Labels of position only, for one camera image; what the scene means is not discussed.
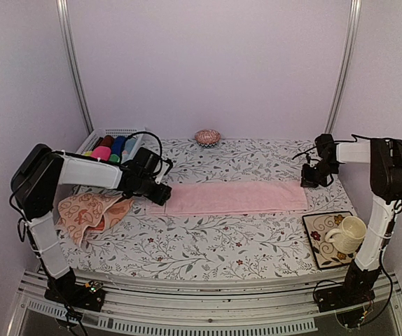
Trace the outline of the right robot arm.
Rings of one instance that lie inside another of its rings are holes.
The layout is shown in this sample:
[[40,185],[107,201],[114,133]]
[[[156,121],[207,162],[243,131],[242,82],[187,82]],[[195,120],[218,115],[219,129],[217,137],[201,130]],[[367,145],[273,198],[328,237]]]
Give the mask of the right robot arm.
[[402,140],[354,135],[351,141],[336,141],[331,134],[321,134],[314,149],[318,157],[309,157],[303,165],[301,187],[328,187],[340,165],[367,164],[373,205],[368,224],[356,216],[334,216],[329,225],[307,229],[315,254],[335,252],[332,261],[353,257],[343,283],[315,288],[313,299],[321,312],[370,303],[375,282],[387,273],[384,252],[402,212]]

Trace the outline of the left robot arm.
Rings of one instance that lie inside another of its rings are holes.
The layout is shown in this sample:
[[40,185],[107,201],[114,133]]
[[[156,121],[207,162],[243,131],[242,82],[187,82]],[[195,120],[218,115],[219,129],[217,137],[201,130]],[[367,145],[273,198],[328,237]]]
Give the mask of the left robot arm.
[[171,188],[161,182],[173,162],[141,147],[125,164],[55,151],[36,145],[11,179],[10,206],[20,214],[25,227],[18,231],[27,237],[48,278],[45,299],[100,312],[105,291],[102,283],[78,285],[65,259],[54,228],[53,203],[58,186],[82,185],[120,191],[126,197],[142,196],[162,206]]

